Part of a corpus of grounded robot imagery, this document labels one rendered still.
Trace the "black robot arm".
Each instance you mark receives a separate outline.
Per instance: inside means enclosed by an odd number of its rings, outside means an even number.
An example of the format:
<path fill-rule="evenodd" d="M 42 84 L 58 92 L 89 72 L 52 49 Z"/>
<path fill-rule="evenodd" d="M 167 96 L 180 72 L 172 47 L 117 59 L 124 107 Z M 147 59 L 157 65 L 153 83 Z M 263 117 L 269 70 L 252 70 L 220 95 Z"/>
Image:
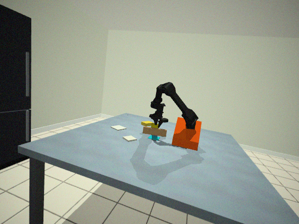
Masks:
<path fill-rule="evenodd" d="M 162 93 L 164 93 L 167 96 L 170 96 L 172 100 L 175 102 L 175 104 L 179 107 L 179 109 L 182 111 L 182 117 L 185 120 L 186 128 L 187 129 L 195 129 L 196 121 L 198 119 L 198 116 L 195 114 L 195 112 L 192 109 L 187 108 L 187 106 L 184 104 L 184 102 L 181 100 L 181 98 L 176 93 L 175 86 L 171 82 L 167 82 L 164 84 L 160 84 L 157 87 L 156 91 L 156 97 L 151 102 L 150 107 L 154 108 L 158 111 L 163 111 L 164 106 L 166 106 L 162 102 Z M 160 118 L 160 114 L 155 112 L 151 115 L 151 119 L 156 120 Z"/>

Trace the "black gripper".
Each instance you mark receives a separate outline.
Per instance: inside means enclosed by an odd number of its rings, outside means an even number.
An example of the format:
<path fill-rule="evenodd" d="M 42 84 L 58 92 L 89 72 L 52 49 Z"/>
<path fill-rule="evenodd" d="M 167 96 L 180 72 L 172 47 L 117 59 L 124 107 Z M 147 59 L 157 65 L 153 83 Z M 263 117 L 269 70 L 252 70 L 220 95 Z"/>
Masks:
<path fill-rule="evenodd" d="M 162 116 L 162 114 L 164 113 L 163 111 L 157 110 L 156 112 L 160 114 L 160 118 L 159 118 L 159 121 L 158 121 L 158 119 L 154 120 L 154 123 L 155 123 L 155 125 L 157 125 L 157 122 L 158 122 L 158 128 L 159 128 L 162 123 L 168 122 L 168 119 L 163 118 L 163 116 Z"/>

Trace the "yellow flat block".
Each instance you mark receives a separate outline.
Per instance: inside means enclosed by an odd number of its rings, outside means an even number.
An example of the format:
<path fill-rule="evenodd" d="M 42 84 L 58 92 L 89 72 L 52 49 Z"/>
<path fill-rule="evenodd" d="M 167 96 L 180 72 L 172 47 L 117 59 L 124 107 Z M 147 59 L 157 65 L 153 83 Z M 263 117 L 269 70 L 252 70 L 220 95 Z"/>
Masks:
<path fill-rule="evenodd" d="M 151 126 L 152 123 L 153 122 L 150 122 L 150 121 L 143 121 L 143 122 L 141 122 L 141 125 L 143 125 L 143 126 Z"/>

